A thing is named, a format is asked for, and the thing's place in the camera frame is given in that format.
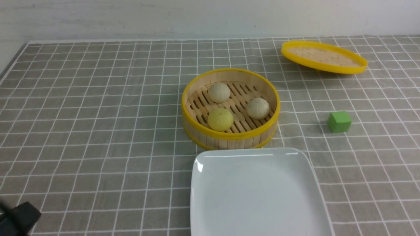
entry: yellow rim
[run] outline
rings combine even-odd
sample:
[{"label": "yellow rim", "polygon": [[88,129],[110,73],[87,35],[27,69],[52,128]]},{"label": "yellow rim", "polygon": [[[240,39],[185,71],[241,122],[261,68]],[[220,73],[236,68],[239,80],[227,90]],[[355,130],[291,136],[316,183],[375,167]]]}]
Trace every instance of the yellow rim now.
[{"label": "yellow rim", "polygon": [[[254,75],[260,79],[262,79],[264,82],[266,82],[270,88],[275,92],[276,95],[276,99],[277,99],[277,106],[276,106],[276,110],[274,111],[273,116],[271,117],[270,120],[268,120],[265,124],[263,124],[262,126],[253,129],[251,131],[247,131],[244,133],[238,133],[238,134],[228,134],[228,133],[223,133],[223,132],[217,132],[214,131],[212,129],[206,128],[202,125],[200,125],[197,121],[195,121],[190,114],[188,113],[186,107],[185,107],[185,103],[187,100],[186,97],[186,91],[188,91],[189,87],[198,79],[200,79],[203,76],[206,76],[208,74],[211,73],[216,73],[216,72],[221,72],[221,71],[240,71],[240,72],[244,72],[244,73],[248,73],[251,75]],[[226,140],[235,140],[235,139],[246,139],[246,138],[250,138],[250,137],[254,137],[256,135],[262,134],[263,132],[265,132],[269,127],[271,127],[271,125],[273,125],[275,122],[277,122],[278,119],[278,114],[280,112],[280,98],[277,94],[277,90],[276,88],[264,77],[262,77],[261,75],[251,72],[251,71],[247,71],[247,70],[243,70],[243,69],[237,69],[237,68],[224,68],[224,69],[218,69],[218,70],[213,70],[213,71],[209,71],[206,72],[198,77],[196,77],[195,79],[193,79],[184,89],[184,92],[182,94],[182,113],[184,114],[184,118],[187,119],[188,123],[191,124],[194,128],[196,128],[198,131],[200,131],[201,133],[213,137],[213,138],[218,138],[218,139],[226,139]]]},{"label": "yellow rim", "polygon": [[[331,52],[335,52],[338,54],[341,54],[343,56],[346,56],[353,61],[357,62],[360,66],[359,67],[346,67],[346,66],[335,66],[330,64],[325,64],[313,60],[309,60],[303,57],[300,57],[296,54],[293,54],[289,52],[289,48],[291,47],[299,47],[299,46],[305,46],[305,47],[313,47],[318,49],[323,49]],[[368,66],[368,61],[366,61],[361,56],[353,53],[352,51],[349,51],[344,48],[336,47],[333,45],[320,43],[320,42],[311,42],[311,41],[289,41],[283,43],[281,46],[281,53],[286,57],[287,59],[296,62],[298,64],[301,64],[303,66],[307,66],[313,69],[317,69],[320,71],[328,71],[333,73],[341,73],[341,74],[357,74],[362,73],[365,71],[366,67]]]},{"label": "yellow rim", "polygon": [[[202,144],[202,143],[200,143],[197,139],[195,139],[189,132],[188,132],[188,130],[185,128],[185,126],[184,126],[184,130],[185,130],[185,133],[187,134],[187,136],[195,143],[195,144],[197,144],[197,146],[199,146],[199,147],[201,147],[202,149],[205,149],[205,150],[216,150],[214,147],[209,147],[209,146],[207,146],[207,145],[204,145],[204,144]],[[258,144],[257,146],[254,146],[254,147],[252,147],[252,148],[261,148],[261,147],[263,147],[263,146],[265,146],[272,138],[273,138],[273,136],[274,136],[274,134],[276,133],[276,130],[274,130],[273,131],[273,133],[272,134],[270,134],[270,136],[264,141],[264,142],[262,142],[262,143],[260,143],[260,144]]]}]

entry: square plate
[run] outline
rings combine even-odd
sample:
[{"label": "square plate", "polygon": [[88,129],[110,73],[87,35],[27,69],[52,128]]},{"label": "square plate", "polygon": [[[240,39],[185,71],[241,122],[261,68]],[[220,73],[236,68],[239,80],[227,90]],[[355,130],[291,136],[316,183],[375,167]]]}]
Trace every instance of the square plate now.
[{"label": "square plate", "polygon": [[293,148],[199,154],[191,183],[192,236],[331,236],[308,159]]}]

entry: black cable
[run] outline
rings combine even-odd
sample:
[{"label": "black cable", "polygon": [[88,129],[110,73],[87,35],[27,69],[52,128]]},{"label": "black cable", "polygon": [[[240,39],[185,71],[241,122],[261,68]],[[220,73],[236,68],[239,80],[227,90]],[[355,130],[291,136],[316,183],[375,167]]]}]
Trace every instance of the black cable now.
[{"label": "black cable", "polygon": [[18,229],[19,231],[18,236],[27,236],[25,227],[16,217],[15,213],[2,200],[0,200],[0,210],[3,211],[3,216],[4,216],[3,220],[6,218],[9,219],[14,224],[14,226]]}]

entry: green wooden block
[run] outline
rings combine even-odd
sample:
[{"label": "green wooden block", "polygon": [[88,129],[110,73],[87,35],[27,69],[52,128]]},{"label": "green wooden block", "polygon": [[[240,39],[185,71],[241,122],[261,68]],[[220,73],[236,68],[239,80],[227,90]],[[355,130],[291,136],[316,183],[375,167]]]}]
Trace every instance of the green wooden block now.
[{"label": "green wooden block", "polygon": [[327,124],[331,132],[341,133],[349,130],[352,119],[346,111],[335,111],[331,112]]}]

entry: yellow lid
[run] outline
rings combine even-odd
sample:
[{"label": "yellow lid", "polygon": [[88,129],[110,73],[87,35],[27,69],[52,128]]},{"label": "yellow lid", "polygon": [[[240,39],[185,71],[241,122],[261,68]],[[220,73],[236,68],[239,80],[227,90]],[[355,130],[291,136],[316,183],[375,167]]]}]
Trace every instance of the yellow lid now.
[{"label": "yellow lid", "polygon": [[329,44],[311,41],[283,43],[281,53],[291,61],[320,71],[356,74],[365,71],[368,62],[361,56]]}]

